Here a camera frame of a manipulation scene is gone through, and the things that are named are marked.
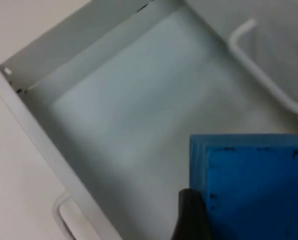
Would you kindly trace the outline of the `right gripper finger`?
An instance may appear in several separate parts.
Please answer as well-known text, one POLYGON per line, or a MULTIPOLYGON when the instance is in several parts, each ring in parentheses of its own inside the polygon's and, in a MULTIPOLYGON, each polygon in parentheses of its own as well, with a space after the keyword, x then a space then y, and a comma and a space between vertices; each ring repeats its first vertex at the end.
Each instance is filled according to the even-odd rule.
POLYGON ((178 193, 178 217, 172 240, 211 240, 205 203, 199 191, 185 188, 178 193))

